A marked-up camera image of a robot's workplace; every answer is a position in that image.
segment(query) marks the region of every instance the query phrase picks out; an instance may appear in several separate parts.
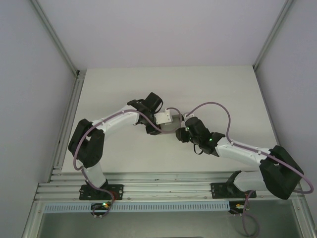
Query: white table surface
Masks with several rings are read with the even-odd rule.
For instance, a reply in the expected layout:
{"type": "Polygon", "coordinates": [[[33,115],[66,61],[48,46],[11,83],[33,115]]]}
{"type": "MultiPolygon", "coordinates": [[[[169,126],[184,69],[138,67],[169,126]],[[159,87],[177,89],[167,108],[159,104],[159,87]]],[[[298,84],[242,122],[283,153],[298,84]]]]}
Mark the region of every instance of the white table surface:
{"type": "MultiPolygon", "coordinates": [[[[266,148],[276,144],[251,66],[89,69],[72,133],[81,119],[92,121],[103,118],[118,111],[130,100],[146,98],[150,92],[163,99],[163,108],[176,107],[182,113],[207,101],[219,102],[231,114],[232,139],[266,148]]],[[[225,133],[228,119],[220,107],[207,105],[197,110],[195,115],[210,132],[225,133]]],[[[67,151],[63,173],[77,173],[72,159],[67,151]]],[[[206,154],[198,156],[191,143],[179,142],[174,134],[147,135],[144,125],[128,126],[112,135],[105,142],[101,165],[104,172],[110,173],[258,169],[227,158],[206,154]]]]}

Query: white panel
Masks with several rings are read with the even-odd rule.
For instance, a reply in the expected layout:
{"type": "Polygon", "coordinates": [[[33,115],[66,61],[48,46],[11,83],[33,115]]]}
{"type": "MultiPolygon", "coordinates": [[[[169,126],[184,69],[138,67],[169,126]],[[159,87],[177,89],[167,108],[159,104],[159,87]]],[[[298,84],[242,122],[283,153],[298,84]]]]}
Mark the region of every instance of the white panel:
{"type": "Polygon", "coordinates": [[[284,0],[40,0],[79,69],[251,65],[284,0]]]}
{"type": "MultiPolygon", "coordinates": [[[[280,143],[317,185],[317,1],[296,1],[258,70],[280,143]]],[[[306,196],[317,222],[316,192],[306,196]]]]}
{"type": "MultiPolygon", "coordinates": [[[[176,107],[183,113],[206,101],[222,103],[232,116],[233,139],[264,148],[276,144],[251,66],[89,69],[73,131],[79,120],[103,118],[152,91],[163,99],[163,107],[176,107]]],[[[210,131],[225,133],[228,118],[222,108],[208,105],[195,115],[210,131]]],[[[101,165],[104,172],[112,173],[254,169],[230,159],[198,156],[192,144],[179,142],[175,134],[147,135],[143,125],[126,127],[109,137],[101,165]]],[[[70,152],[62,171],[75,172],[70,152]]]]}
{"type": "Polygon", "coordinates": [[[18,238],[74,82],[26,0],[0,1],[0,72],[0,231],[18,238]]]}

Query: gray floor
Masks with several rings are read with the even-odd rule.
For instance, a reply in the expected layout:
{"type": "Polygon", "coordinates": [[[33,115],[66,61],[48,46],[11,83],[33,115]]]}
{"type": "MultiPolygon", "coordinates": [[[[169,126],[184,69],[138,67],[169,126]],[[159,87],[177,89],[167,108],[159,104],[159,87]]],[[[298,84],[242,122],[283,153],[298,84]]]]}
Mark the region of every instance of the gray floor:
{"type": "MultiPolygon", "coordinates": [[[[290,201],[253,201],[249,211],[261,224],[262,238],[301,238],[290,201]]],[[[247,219],[249,232],[255,224],[247,219]]],[[[45,214],[38,238],[244,238],[240,217],[228,212],[45,214]]]]}

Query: robotic arm link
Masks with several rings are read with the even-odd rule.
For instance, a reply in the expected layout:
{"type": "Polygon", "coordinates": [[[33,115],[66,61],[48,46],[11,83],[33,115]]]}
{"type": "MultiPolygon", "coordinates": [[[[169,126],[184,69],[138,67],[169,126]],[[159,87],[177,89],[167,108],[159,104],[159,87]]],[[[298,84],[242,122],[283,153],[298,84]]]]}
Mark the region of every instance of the robotic arm link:
{"type": "MultiPolygon", "coordinates": [[[[175,132],[179,141],[193,143],[194,149],[198,146],[202,150],[200,154],[226,157],[251,166],[259,166],[260,170],[255,172],[234,172],[225,185],[212,189],[213,196],[214,190],[217,190],[217,195],[221,195],[222,198],[235,197],[235,194],[245,194],[249,190],[268,190],[281,199],[288,199],[301,178],[308,181],[301,168],[283,147],[276,145],[273,149],[267,149],[232,141],[228,135],[231,118],[227,109],[218,103],[205,104],[199,105],[186,115],[182,115],[175,108],[167,108],[165,112],[159,113],[163,101],[156,94],[150,93],[145,100],[132,100],[107,118],[92,122],[83,119],[78,123],[68,146],[74,156],[74,168],[82,170],[86,180],[95,188],[107,190],[108,182],[99,163],[104,141],[126,125],[143,124],[150,135],[175,132]],[[226,135],[210,132],[203,122],[194,116],[193,112],[205,104],[216,104],[225,109],[229,117],[226,135]],[[169,109],[178,111],[180,126],[172,131],[164,131],[160,125],[173,121],[169,109]],[[185,127],[181,127],[182,121],[185,122],[185,127]]],[[[96,197],[100,200],[105,199],[100,194],[96,197]]]]}

